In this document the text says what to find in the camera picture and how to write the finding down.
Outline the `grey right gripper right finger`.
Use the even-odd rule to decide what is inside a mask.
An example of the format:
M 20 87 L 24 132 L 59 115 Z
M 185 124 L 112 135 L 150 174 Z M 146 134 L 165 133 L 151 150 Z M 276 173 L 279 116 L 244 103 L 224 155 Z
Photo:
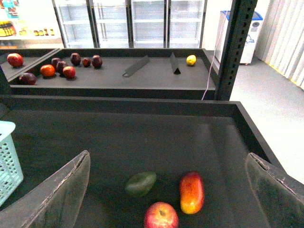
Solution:
M 250 188 L 268 228 L 304 226 L 304 185 L 254 153 L 245 169 Z

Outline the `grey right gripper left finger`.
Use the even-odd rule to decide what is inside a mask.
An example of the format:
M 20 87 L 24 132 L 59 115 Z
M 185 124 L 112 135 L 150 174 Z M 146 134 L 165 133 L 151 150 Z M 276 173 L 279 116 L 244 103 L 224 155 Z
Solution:
M 86 192 L 90 153 L 83 151 L 0 213 L 2 228 L 72 228 Z

